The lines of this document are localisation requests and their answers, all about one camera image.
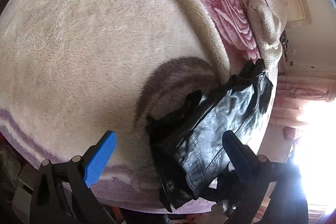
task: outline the dark fabric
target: dark fabric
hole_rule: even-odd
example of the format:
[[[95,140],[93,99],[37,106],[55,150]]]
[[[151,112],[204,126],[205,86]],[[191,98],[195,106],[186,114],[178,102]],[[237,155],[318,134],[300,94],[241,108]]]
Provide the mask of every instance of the dark fabric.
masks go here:
[[[167,214],[150,214],[120,208],[127,224],[172,224]]]
[[[223,205],[224,214],[229,217],[230,211],[237,207],[243,199],[245,184],[235,170],[229,171],[228,166],[217,177],[217,188],[204,189],[200,197]]]
[[[160,199],[167,210],[170,204],[179,208],[198,199],[224,171],[230,160],[222,146],[223,133],[232,130],[246,144],[268,108],[272,88],[263,60],[249,61],[209,96],[189,94],[176,112],[148,120]]]

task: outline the blue clamp handle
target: blue clamp handle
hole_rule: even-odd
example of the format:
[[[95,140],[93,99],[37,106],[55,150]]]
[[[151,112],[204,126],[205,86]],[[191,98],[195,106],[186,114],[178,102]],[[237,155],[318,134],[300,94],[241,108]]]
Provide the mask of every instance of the blue clamp handle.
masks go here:
[[[107,131],[96,145],[85,152],[81,167],[88,188],[98,182],[116,146],[117,135],[113,131]]]

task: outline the white towel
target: white towel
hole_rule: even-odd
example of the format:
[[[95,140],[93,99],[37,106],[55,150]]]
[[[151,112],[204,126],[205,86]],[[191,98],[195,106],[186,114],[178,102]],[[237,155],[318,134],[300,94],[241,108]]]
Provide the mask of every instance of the white towel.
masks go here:
[[[266,69],[277,65],[282,56],[280,20],[261,0],[249,1],[247,17]]]

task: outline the fleece blanket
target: fleece blanket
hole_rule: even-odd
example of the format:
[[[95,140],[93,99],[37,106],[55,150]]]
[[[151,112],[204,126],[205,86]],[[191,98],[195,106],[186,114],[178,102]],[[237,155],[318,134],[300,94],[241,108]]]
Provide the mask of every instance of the fleece blanket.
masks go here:
[[[118,146],[91,190],[102,203],[165,212],[146,116],[159,119],[260,57],[247,3],[10,0],[0,17],[0,132],[38,168],[82,155],[113,130]],[[268,119],[246,140],[255,152]],[[211,205],[199,199],[177,213]]]
[[[282,45],[280,43],[281,21],[261,0],[249,1],[247,17],[266,69],[277,66],[282,56]]]

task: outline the clamp jaw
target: clamp jaw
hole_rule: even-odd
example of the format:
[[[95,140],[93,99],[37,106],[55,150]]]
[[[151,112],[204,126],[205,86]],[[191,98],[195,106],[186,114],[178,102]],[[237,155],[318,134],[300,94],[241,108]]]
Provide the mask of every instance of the clamp jaw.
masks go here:
[[[69,162],[59,164],[44,160],[31,198],[30,223],[115,224],[104,212],[90,186],[98,181],[116,145],[115,133],[107,131],[83,156],[77,155]],[[80,216],[68,205],[63,182],[70,183]]]
[[[228,165],[217,178],[217,189],[208,188],[201,196],[221,206],[226,201],[226,208],[222,208],[228,216],[226,224],[250,224],[270,182],[276,182],[276,186],[257,223],[308,224],[307,200],[298,166],[291,162],[271,162],[264,155],[256,156],[231,130],[224,132],[222,144],[234,169],[230,170]]]

